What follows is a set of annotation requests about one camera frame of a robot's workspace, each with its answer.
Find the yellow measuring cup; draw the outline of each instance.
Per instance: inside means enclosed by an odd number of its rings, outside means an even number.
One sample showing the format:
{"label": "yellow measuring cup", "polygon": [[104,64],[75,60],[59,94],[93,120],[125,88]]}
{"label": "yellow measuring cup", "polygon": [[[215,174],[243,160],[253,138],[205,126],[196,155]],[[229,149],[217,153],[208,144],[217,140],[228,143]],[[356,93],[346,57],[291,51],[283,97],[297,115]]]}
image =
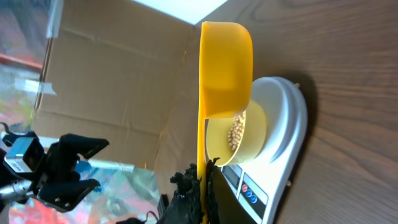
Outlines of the yellow measuring cup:
{"label": "yellow measuring cup", "polygon": [[251,94],[252,72],[252,41],[242,25],[233,22],[202,23],[197,164],[198,178],[202,177],[200,196],[205,212],[203,223],[207,222],[205,120],[236,116],[246,109]]}

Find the cardboard box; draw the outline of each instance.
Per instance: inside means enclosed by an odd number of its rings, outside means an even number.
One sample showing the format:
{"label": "cardboard box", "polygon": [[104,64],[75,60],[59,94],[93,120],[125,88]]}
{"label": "cardboard box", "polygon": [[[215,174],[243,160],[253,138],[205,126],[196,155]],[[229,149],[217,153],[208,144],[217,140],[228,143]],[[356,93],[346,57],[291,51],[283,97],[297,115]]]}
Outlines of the cardboard box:
{"label": "cardboard box", "polygon": [[[181,73],[192,29],[129,0],[65,0],[43,74],[56,95],[39,96],[33,129],[53,138],[106,138],[110,146],[96,159],[154,169],[160,144],[180,139],[170,134],[180,121],[166,124],[187,79]],[[194,86],[190,91],[197,91]],[[189,100],[188,115],[181,118],[182,126],[193,120],[190,130],[196,129],[196,105]],[[196,134],[190,142],[196,144]],[[195,147],[190,151],[196,155]]]}

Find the red button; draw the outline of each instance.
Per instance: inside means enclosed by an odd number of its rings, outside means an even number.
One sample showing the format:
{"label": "red button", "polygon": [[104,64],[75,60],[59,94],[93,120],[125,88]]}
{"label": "red button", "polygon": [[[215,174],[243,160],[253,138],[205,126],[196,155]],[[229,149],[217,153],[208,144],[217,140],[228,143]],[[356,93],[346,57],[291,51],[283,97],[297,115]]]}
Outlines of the red button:
{"label": "red button", "polygon": [[242,191],[246,192],[248,190],[248,186],[246,184],[242,185]]}

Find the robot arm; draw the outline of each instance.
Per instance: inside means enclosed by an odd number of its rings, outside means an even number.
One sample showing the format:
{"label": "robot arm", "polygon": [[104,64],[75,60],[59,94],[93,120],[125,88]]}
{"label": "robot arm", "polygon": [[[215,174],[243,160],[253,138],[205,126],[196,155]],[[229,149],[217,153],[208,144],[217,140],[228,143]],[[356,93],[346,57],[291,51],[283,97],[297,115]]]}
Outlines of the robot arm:
{"label": "robot arm", "polygon": [[75,166],[80,160],[78,154],[89,159],[109,144],[107,140],[66,134],[45,153],[33,131],[17,135],[1,124],[7,132],[0,145],[2,216],[8,214],[4,208],[11,202],[26,203],[29,198],[59,212],[69,212],[100,186],[95,179],[80,180]]}

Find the digital kitchen scale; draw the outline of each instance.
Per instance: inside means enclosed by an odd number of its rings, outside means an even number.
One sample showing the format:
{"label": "digital kitchen scale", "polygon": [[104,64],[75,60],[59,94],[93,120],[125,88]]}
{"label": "digital kitchen scale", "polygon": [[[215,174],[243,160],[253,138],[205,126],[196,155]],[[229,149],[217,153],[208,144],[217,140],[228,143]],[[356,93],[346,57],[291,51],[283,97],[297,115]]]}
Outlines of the digital kitchen scale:
{"label": "digital kitchen scale", "polygon": [[281,77],[253,82],[251,99],[264,110],[267,136],[250,162],[224,166],[237,200],[256,223],[271,224],[307,130],[307,107],[298,86]]}

